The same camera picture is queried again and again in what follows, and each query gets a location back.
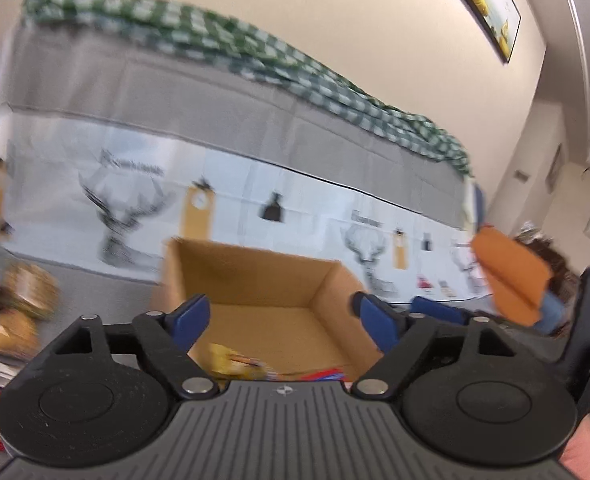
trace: gray fabric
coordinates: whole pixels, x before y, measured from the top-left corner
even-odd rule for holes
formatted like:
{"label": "gray fabric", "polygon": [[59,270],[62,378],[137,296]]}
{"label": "gray fabric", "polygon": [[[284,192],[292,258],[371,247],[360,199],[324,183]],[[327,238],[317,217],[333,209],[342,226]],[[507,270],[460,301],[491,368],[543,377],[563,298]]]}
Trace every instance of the gray fabric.
{"label": "gray fabric", "polygon": [[0,106],[115,121],[274,162],[461,227],[462,177],[273,86],[87,29],[20,27]]}
{"label": "gray fabric", "polygon": [[23,23],[91,27],[165,56],[198,59],[277,85],[413,153],[448,160],[470,174],[462,145],[429,118],[383,103],[292,45],[232,16],[169,0],[24,0],[22,11]]}
{"label": "gray fabric", "polygon": [[[0,251],[0,280],[13,259],[10,254]],[[58,280],[61,289],[60,304],[51,322],[38,323],[42,346],[82,314],[99,314],[104,323],[124,323],[149,310],[152,283],[119,280],[41,262],[39,265]],[[133,364],[131,356],[116,360]],[[0,452],[0,466],[6,460],[6,454]]]}

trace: yellow snack bag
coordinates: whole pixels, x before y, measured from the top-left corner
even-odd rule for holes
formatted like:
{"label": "yellow snack bag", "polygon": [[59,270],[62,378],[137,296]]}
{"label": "yellow snack bag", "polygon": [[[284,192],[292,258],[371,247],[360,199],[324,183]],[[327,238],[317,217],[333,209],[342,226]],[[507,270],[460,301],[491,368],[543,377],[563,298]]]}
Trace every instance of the yellow snack bag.
{"label": "yellow snack bag", "polygon": [[246,357],[224,346],[211,343],[211,374],[220,379],[277,381],[275,371],[258,359]]}
{"label": "yellow snack bag", "polygon": [[14,306],[37,319],[48,319],[58,301],[55,278],[34,264],[14,263],[4,275]]}
{"label": "yellow snack bag", "polygon": [[0,354],[29,360],[37,354],[35,322],[19,310],[0,312]]}

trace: deer illustration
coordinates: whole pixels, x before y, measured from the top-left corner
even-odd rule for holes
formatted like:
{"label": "deer illustration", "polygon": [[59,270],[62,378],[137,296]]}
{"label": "deer illustration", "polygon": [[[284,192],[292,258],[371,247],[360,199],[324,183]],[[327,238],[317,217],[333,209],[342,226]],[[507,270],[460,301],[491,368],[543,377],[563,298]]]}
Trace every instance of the deer illustration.
{"label": "deer illustration", "polygon": [[366,283],[373,294],[382,298],[397,295],[392,282],[384,282],[375,276],[379,257],[386,250],[384,233],[355,224],[344,233],[344,245],[355,253],[357,261],[364,269]]}
{"label": "deer illustration", "polygon": [[96,174],[88,180],[84,180],[80,175],[80,185],[86,197],[99,208],[98,217],[107,227],[99,253],[100,260],[113,267],[155,269],[160,258],[128,247],[126,235],[141,225],[139,219],[160,213],[168,205],[171,193],[164,194],[155,179],[151,179],[155,188],[152,200],[148,201],[139,195],[136,206],[118,211],[109,204],[107,193],[96,192],[93,189],[92,182],[95,180]]}

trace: pink object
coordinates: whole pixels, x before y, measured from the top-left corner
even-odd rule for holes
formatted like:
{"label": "pink object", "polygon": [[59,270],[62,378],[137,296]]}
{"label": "pink object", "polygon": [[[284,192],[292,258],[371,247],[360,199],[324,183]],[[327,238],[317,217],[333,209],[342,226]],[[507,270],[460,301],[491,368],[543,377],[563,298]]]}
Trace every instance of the pink object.
{"label": "pink object", "polygon": [[590,480],[590,415],[584,417],[568,441],[560,462],[580,480]]}
{"label": "pink object", "polygon": [[419,288],[423,288],[425,290],[429,290],[429,289],[433,288],[433,286],[431,285],[431,282],[429,282],[426,278],[424,278],[421,275],[417,276],[417,286]]}

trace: metal rivet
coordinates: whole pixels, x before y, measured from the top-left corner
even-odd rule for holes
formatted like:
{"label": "metal rivet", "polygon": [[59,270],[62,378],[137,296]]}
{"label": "metal rivet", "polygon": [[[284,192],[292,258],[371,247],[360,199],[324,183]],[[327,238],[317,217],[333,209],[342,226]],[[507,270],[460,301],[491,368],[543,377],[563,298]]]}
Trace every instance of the metal rivet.
{"label": "metal rivet", "polygon": [[210,392],[213,381],[206,377],[191,377],[182,383],[182,388],[187,394],[205,394]]}
{"label": "metal rivet", "polygon": [[389,385],[380,379],[364,379],[357,383],[357,389],[366,395],[381,395],[387,392]]}

